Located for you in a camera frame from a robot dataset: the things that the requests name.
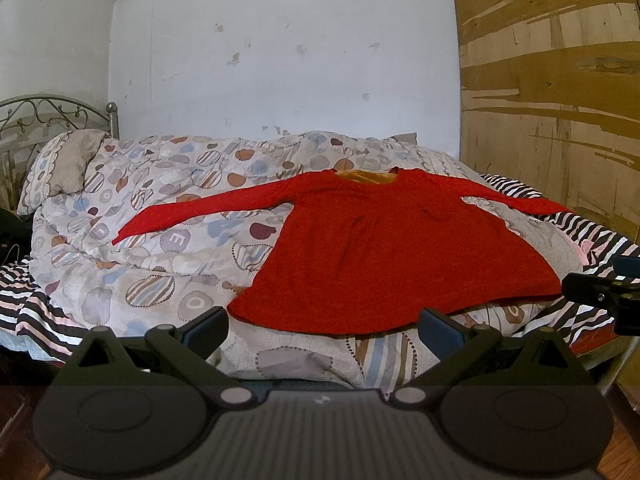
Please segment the red long-sleeved child's dress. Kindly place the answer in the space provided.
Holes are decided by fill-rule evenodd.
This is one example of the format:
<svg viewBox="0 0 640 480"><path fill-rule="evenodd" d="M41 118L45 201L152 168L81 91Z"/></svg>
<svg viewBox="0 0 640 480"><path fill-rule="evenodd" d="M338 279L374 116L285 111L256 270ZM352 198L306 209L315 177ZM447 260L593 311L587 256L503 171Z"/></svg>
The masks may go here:
<svg viewBox="0 0 640 480"><path fill-rule="evenodd" d="M231 316L282 332L367 335L496 300L559 295L550 263L504 221L477 206L484 198L529 216L561 206L506 196L477 182L396 169L387 183L334 170L238 188L199 200L144 208L118 232L128 238L226 211L292 209Z"/></svg>

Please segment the black white striped bedsheet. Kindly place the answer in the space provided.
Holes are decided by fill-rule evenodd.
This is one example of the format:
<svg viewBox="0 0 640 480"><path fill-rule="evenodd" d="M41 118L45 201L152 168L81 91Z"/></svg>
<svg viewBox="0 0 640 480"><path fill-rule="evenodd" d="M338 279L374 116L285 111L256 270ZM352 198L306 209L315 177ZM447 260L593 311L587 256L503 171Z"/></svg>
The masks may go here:
<svg viewBox="0 0 640 480"><path fill-rule="evenodd" d="M290 204L269 209L226 211L194 217L175 229L127 238L111 246L98 228L117 228L132 217L132 191L142 197L200 198L200 188L176 184L178 192L155 186L143 177L124 190L103 169L86 177L86 187L72 195L47 198L36 211L32 253L1 267L1 347L26 352L33 360L62 363L87 328L106 321L137 336L151 321L186 322L211 307L227 307L242 286L252 284L280 234ZM639 255L639 246L597 223L562 212L537 219L491 200L477 206L503 218L506 227L540 252L555 271L585 271L613 276L612 258ZM96 313L81 313L89 292L106 299ZM518 300L516 304L482 304L454 315L465 326L487 324L506 336L522 336L534 328L553 326L578 356L596 352L616 337L613 318L605 310L561 297ZM332 368L351 370L363 382L400 382L436 363L419 341L416 326L383 335L325 337L293 335L231 321L229 340L214 352L214 362L247 377L284 377L302 364L297 359L329 358Z"/></svg>

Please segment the grey metal headboard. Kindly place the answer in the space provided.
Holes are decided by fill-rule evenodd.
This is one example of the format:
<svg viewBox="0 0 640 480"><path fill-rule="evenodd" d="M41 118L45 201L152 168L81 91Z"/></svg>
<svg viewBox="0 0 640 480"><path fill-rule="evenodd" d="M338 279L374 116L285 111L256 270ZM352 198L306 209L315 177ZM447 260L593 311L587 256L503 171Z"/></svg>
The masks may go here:
<svg viewBox="0 0 640 480"><path fill-rule="evenodd" d="M118 107L97 108L58 94L26 94L1 101L1 207L15 210L30 165L43 145L74 129L100 129L119 138Z"/></svg>

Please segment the beige scalloped pillow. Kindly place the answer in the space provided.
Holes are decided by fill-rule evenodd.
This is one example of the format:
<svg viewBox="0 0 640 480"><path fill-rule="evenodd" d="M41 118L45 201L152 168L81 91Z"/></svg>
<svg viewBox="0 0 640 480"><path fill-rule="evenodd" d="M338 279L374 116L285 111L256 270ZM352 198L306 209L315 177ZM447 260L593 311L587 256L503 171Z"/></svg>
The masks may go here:
<svg viewBox="0 0 640 480"><path fill-rule="evenodd" d="M16 212L28 216L49 197L81 191L88 163L107 137L99 129L79 129L50 140L26 174Z"/></svg>

